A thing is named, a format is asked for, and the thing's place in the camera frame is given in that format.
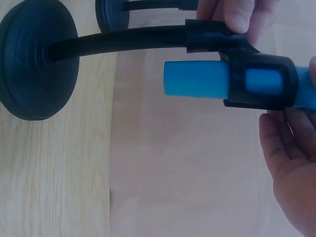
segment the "palm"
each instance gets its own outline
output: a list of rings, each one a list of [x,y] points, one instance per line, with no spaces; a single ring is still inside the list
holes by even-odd
[[[316,114],[298,109],[260,118],[260,139],[274,193],[288,220],[316,233]]]

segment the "light wood grain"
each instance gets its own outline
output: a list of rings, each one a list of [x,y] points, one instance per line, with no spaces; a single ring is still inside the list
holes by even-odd
[[[0,19],[19,0],[0,1]],[[99,32],[94,0],[62,1],[80,36]],[[54,118],[0,108],[0,236],[110,235],[109,145],[116,54],[81,58],[75,92]]]

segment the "finger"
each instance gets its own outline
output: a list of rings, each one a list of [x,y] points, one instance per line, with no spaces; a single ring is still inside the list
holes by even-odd
[[[316,57],[313,57],[310,61],[310,76],[314,87],[316,87]]]
[[[234,32],[244,34],[248,31],[255,0],[225,0],[224,19]]]
[[[284,111],[297,145],[308,159],[316,156],[316,130],[304,111],[287,108]]]
[[[197,19],[210,20],[213,17],[218,0],[200,0],[197,5]]]
[[[224,0],[219,0],[217,3],[212,20],[224,21]]]
[[[297,146],[296,141],[293,137],[292,131],[285,120],[284,114],[282,111],[273,111],[269,112],[272,115],[278,133],[281,138],[281,142],[285,148],[286,154],[290,159],[305,159],[308,160],[307,156],[302,152],[302,150]]]
[[[312,125],[316,129],[316,113],[312,111],[304,111],[308,119],[311,121]]]
[[[279,0],[259,0],[257,2],[256,9],[250,18],[247,32],[247,40],[252,45],[255,45],[260,35],[275,22],[276,9],[279,2]]]
[[[290,161],[279,136],[276,123],[269,114],[259,119],[260,142],[268,169],[275,179],[282,166]]]

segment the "foam handle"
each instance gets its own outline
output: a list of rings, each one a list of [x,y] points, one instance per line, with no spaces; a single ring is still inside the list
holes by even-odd
[[[295,106],[316,111],[316,90],[309,69],[297,67],[299,88]],[[164,92],[168,96],[227,99],[229,66],[224,61],[166,62]],[[283,80],[278,71],[248,69],[246,89],[249,93],[277,96],[282,92]]]

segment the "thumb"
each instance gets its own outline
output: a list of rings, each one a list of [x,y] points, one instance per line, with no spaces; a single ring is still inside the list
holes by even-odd
[[[225,0],[224,19],[227,26],[236,33],[246,33],[254,7],[255,0]]]
[[[311,80],[316,88],[316,56],[313,57],[310,61],[310,75],[311,75]]]

